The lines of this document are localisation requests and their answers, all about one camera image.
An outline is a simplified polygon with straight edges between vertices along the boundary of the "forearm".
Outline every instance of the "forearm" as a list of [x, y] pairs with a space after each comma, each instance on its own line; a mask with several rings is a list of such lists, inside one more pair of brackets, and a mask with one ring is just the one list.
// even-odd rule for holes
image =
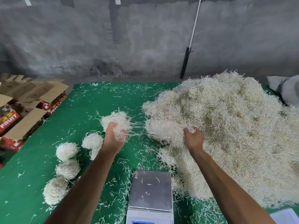
[[275, 224], [267, 212], [204, 151], [192, 154], [228, 223]]
[[90, 224], [115, 155], [102, 147], [95, 160], [58, 204], [45, 224]]

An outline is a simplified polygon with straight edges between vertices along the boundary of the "black pole handle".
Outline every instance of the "black pole handle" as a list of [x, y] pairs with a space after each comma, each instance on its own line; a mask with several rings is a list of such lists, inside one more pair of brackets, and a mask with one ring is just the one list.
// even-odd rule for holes
[[183, 62], [183, 66], [182, 66], [182, 70], [181, 70], [181, 75], [180, 75], [180, 79], [184, 78], [185, 75], [185, 71], [186, 71], [186, 67], [187, 67], [187, 63], [188, 63], [188, 59], [189, 59], [189, 54], [191, 51], [191, 47], [187, 47], [186, 48], [186, 53], [185, 53], [185, 58], [184, 58], [184, 62]]

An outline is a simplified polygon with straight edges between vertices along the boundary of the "green tabletop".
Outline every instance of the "green tabletop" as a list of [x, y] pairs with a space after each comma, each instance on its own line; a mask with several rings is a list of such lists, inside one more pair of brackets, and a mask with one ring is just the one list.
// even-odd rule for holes
[[[132, 122], [145, 120], [141, 106], [154, 100], [177, 83], [85, 83], [75, 85], [72, 93], [47, 121], [28, 139], [21, 150], [0, 170], [0, 223], [43, 223], [49, 206], [43, 203], [43, 188], [55, 175], [58, 164], [56, 146], [63, 142], [79, 145], [87, 132], [102, 131], [101, 116], [121, 110]], [[163, 170], [156, 161], [156, 142], [143, 128], [130, 137], [116, 156], [102, 192], [92, 223], [125, 223], [130, 181], [134, 169]], [[91, 160], [89, 150], [81, 148], [76, 159], [81, 176]], [[175, 223], [225, 223], [219, 208], [174, 196]], [[299, 214], [298, 207], [293, 207]]]

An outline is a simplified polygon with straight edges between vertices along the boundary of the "white pole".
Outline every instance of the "white pole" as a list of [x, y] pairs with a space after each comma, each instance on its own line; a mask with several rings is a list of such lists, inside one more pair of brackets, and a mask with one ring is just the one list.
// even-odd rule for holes
[[192, 44], [192, 40], [193, 40], [193, 35], [194, 35], [194, 31], [195, 31], [195, 27], [196, 27], [196, 22], [197, 22], [197, 17], [198, 17], [198, 13], [199, 13], [199, 7], [200, 7], [200, 3], [201, 2], [202, 2], [202, 0], [199, 0], [198, 8], [197, 8], [197, 13], [196, 13], [196, 18], [195, 18], [195, 22], [194, 22], [194, 26], [193, 26], [193, 31], [192, 31], [192, 36], [191, 36], [191, 41], [190, 41], [190, 45], [189, 45], [189, 49], [191, 48], [191, 44]]

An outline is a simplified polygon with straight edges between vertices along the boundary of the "weighing scale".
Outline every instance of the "weighing scale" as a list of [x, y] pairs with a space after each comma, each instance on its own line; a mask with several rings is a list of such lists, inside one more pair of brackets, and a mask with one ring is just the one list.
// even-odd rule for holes
[[174, 224], [169, 172], [134, 171], [126, 224]]

